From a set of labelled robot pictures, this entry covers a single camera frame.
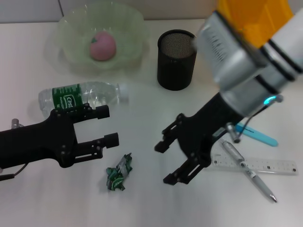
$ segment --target blue pen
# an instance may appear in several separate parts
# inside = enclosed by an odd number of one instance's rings
[[[236,131],[241,132],[243,127],[244,127],[244,125],[242,123],[237,124],[236,125]],[[277,147],[278,146],[278,142],[275,139],[273,139],[273,138],[271,138],[267,135],[264,135],[263,133],[261,133],[259,131],[256,131],[256,130],[248,127],[248,126],[246,126],[246,128],[243,132],[243,135],[251,137],[255,140],[258,140],[258,141],[260,141],[262,143],[265,143],[267,145],[270,145],[272,147]]]

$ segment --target green plastic bowl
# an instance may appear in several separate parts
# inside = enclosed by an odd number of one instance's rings
[[[100,69],[125,66],[141,57],[143,42],[148,38],[143,15],[125,4],[102,1],[74,9],[58,23],[56,43],[68,62],[96,66]],[[116,55],[107,61],[96,61],[89,45],[99,31],[109,32],[116,40]]]

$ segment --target silver pen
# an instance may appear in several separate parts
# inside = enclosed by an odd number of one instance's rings
[[[274,202],[277,202],[272,191],[266,186],[266,184],[261,180],[261,178],[252,171],[247,163],[245,162],[244,157],[239,153],[239,151],[228,141],[220,139],[220,142],[224,148],[224,150],[233,158],[235,161],[245,168],[246,174],[251,178],[251,180],[255,183],[255,185],[270,199]]]

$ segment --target transparent ruler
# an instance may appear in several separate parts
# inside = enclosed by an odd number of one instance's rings
[[[207,168],[209,170],[222,171],[244,171],[241,167],[221,148],[219,144],[215,144],[212,153],[212,163]],[[272,160],[261,158],[245,159],[248,167],[258,173],[280,174],[280,175],[297,175],[298,167],[294,161]]]

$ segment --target white wall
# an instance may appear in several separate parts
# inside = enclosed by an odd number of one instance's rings
[[[97,0],[60,0],[64,14]],[[143,13],[145,19],[204,18],[216,0],[117,0]],[[288,0],[294,13],[303,0]],[[58,0],[0,0],[0,23],[58,21],[62,17]]]
[[[303,8],[303,0],[288,0],[288,3],[294,14]]]
[[[58,0],[0,0],[0,23],[58,21]]]
[[[60,0],[64,14],[97,0]],[[205,18],[215,9],[216,0],[117,0],[138,9],[145,19]]]

